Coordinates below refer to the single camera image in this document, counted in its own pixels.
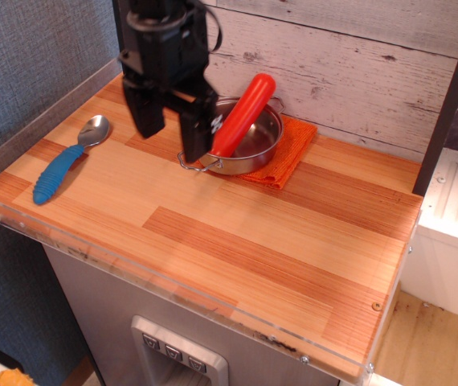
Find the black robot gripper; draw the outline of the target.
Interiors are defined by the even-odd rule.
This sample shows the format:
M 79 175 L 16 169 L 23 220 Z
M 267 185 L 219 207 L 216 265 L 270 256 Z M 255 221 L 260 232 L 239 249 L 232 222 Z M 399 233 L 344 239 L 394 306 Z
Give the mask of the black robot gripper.
M 194 97 L 180 113 L 184 159 L 209 153 L 223 115 L 204 75 L 209 64 L 207 16 L 201 1 L 130 1 L 125 22 L 133 46 L 119 56 L 123 91 L 137 131 L 151 138 L 165 127 L 163 106 L 176 92 Z

